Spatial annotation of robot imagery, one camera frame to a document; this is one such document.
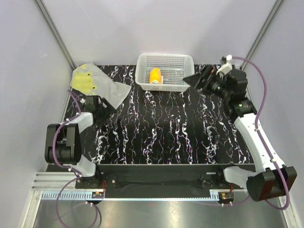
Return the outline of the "grey towel yellow frog print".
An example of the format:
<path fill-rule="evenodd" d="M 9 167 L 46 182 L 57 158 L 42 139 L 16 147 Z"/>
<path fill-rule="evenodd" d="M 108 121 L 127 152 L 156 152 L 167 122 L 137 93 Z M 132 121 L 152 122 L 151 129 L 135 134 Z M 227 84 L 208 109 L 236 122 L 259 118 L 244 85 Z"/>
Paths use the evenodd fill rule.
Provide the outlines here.
<path fill-rule="evenodd" d="M 77 67 L 72 73 L 70 86 L 85 95 L 105 98 L 114 109 L 120 106 L 131 90 L 130 85 L 113 81 L 94 63 Z"/>

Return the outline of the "grey and orange towel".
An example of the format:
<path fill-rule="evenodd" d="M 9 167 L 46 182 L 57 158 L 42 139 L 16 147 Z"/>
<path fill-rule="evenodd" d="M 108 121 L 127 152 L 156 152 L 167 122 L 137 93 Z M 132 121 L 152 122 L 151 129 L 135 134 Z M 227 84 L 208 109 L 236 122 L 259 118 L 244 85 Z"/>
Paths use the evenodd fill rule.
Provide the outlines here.
<path fill-rule="evenodd" d="M 162 84 L 163 83 L 163 76 L 162 76 L 161 70 L 159 68 L 153 68 L 150 71 L 149 83 L 150 84 Z"/>

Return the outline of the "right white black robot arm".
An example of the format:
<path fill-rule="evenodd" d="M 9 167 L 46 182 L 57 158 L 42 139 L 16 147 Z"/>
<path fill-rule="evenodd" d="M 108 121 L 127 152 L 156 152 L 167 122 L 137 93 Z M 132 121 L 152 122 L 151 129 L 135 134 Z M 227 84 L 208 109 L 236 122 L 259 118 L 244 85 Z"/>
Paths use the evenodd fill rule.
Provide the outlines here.
<path fill-rule="evenodd" d="M 246 189 L 254 201 L 281 196 L 290 200 L 289 191 L 297 172 L 293 166 L 286 166 L 267 139 L 258 119 L 258 111 L 246 95 L 246 73 L 233 67 L 220 70 L 207 65 L 202 71 L 183 80 L 195 90 L 222 99 L 225 112 L 243 137 L 254 161 L 255 171 L 238 166 L 224 168 L 215 177 L 216 184 L 220 188 L 238 185 Z"/>

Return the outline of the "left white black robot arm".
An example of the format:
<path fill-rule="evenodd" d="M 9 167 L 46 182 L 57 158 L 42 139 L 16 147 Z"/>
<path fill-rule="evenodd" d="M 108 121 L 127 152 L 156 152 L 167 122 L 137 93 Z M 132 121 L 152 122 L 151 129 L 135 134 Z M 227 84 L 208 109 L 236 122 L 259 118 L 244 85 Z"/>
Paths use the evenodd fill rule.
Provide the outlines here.
<path fill-rule="evenodd" d="M 45 142 L 45 161 L 57 165 L 86 178 L 92 188 L 98 188 L 103 181 L 97 173 L 96 165 L 89 161 L 82 152 L 80 134 L 93 124 L 103 125 L 115 112 L 114 107 L 98 95 L 89 95 L 80 106 L 76 102 L 77 112 L 61 123 L 47 127 Z"/>

